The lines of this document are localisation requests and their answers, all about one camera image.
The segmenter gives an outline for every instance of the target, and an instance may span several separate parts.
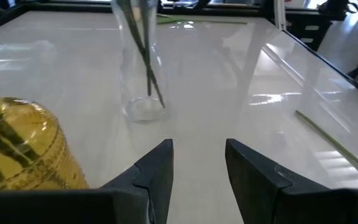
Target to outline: clear glass vase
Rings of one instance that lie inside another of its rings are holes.
[[[157,0],[112,0],[121,31],[121,99],[124,114],[148,122],[164,114],[165,79],[156,48]]]

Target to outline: white table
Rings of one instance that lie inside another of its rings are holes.
[[[168,223],[242,223],[226,138],[327,187],[358,187],[358,171],[294,114],[358,156],[358,90],[265,19],[208,19],[248,24],[158,27],[170,109],[155,123],[121,113],[121,43],[110,14],[27,12],[0,27],[0,95],[52,110],[92,187],[173,138]]]

